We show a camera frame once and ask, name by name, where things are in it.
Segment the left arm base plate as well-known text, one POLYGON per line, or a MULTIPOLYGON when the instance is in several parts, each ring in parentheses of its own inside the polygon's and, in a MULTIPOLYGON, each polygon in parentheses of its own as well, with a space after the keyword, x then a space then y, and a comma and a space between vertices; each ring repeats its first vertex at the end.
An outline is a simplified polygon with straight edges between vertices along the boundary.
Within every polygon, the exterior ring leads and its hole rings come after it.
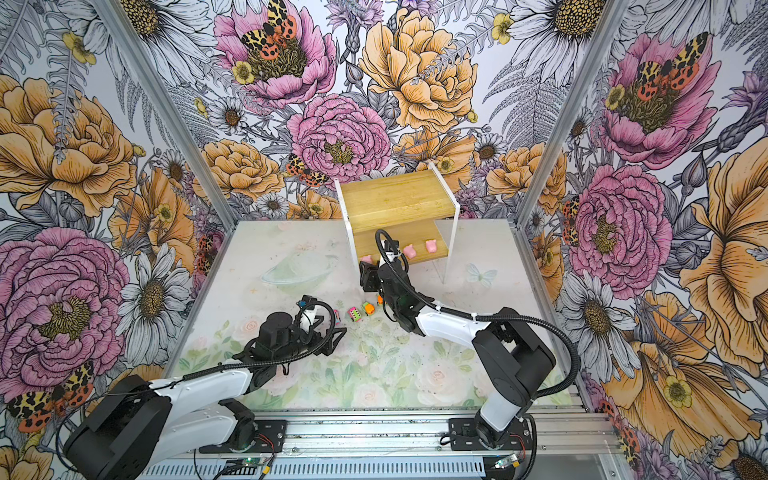
POLYGON ((222 444, 207 445, 204 454, 271 454, 281 453, 287 437, 285 420, 256 420, 250 426, 239 426, 222 444))

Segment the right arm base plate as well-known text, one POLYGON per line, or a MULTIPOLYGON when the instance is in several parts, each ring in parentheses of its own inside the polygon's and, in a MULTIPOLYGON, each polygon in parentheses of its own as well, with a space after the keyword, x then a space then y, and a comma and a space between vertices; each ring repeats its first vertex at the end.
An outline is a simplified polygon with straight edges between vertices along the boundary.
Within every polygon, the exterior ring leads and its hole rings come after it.
POLYGON ((442 439, 452 451, 529 451, 534 444, 533 423, 514 418, 503 431, 497 431, 479 416, 452 417, 442 439))

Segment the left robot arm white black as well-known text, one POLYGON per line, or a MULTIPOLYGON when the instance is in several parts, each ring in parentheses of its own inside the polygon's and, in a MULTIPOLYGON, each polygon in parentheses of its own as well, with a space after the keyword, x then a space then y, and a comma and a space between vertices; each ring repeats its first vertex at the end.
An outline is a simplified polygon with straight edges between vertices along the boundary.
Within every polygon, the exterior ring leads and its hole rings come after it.
POLYGON ((201 448, 278 452, 277 430, 259 426, 240 397, 264 387, 291 364, 331 355, 346 328, 332 308, 274 312, 230 359, 180 377, 125 377, 100 397, 60 451, 86 479, 136 479, 166 459, 201 448))

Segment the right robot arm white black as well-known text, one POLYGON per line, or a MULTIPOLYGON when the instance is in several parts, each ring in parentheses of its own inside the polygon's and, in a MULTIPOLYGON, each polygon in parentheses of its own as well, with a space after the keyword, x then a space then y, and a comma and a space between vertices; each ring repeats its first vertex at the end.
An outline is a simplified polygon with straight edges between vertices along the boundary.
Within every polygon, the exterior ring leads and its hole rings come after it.
POLYGON ((483 448, 500 448, 513 421, 536 399, 551 393, 542 385, 556 358, 535 329, 562 337, 554 325, 507 307, 493 315, 477 315, 440 305, 413 288, 399 261, 375 265, 364 259, 359 271, 362 289, 378 293, 389 318, 403 330, 475 352, 492 384, 475 417, 473 436, 483 448))

